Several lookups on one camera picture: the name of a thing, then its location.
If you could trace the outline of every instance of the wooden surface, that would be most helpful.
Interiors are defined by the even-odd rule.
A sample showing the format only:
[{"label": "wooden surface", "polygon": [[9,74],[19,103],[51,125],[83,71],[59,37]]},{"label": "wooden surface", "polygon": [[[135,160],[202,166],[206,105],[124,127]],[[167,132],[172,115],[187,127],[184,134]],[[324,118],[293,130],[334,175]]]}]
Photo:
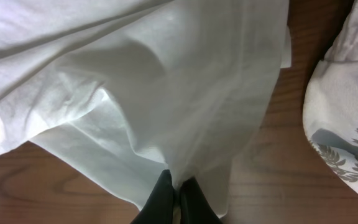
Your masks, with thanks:
[{"label": "wooden surface", "polygon": [[[358,195],[308,145],[301,123],[314,66],[352,2],[292,0],[293,66],[282,70],[252,148],[232,168],[224,223],[358,223]],[[0,157],[0,224],[129,223],[135,206],[26,143]]]}]

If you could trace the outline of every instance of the white fabric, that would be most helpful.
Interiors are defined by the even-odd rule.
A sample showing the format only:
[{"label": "white fabric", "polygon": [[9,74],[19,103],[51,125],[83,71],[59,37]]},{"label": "white fabric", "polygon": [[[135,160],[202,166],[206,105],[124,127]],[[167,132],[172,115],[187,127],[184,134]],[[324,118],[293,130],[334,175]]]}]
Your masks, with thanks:
[{"label": "white fabric", "polygon": [[258,128],[285,55],[287,10],[0,0],[0,154],[30,140],[139,208],[163,169],[176,187],[196,175],[224,215],[231,157]]},{"label": "white fabric", "polygon": [[358,193],[358,1],[311,77],[303,124],[330,168]]}]

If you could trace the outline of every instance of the brown wood grain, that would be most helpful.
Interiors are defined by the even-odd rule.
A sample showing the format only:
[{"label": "brown wood grain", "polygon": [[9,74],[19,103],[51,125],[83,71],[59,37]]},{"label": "brown wood grain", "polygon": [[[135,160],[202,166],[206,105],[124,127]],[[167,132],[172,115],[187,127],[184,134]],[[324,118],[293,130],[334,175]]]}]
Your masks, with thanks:
[{"label": "brown wood grain", "polygon": [[[358,195],[309,146],[301,122],[308,79],[351,5],[290,1],[293,66],[282,70],[252,147],[235,158],[224,223],[358,223]],[[0,156],[0,224],[121,224],[136,214],[31,143]]]}]

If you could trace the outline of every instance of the folded fabric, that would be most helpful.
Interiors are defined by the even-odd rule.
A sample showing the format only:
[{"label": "folded fabric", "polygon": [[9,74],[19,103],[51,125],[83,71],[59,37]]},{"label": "folded fabric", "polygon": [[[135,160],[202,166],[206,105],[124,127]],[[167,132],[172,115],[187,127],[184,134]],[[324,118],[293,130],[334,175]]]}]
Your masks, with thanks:
[{"label": "folded fabric", "polygon": [[303,125],[327,165],[358,193],[358,1],[311,77]]},{"label": "folded fabric", "polygon": [[290,62],[287,11],[288,0],[0,0],[0,154],[30,140],[139,209],[164,169],[174,187],[196,176],[222,216],[231,158]]}]

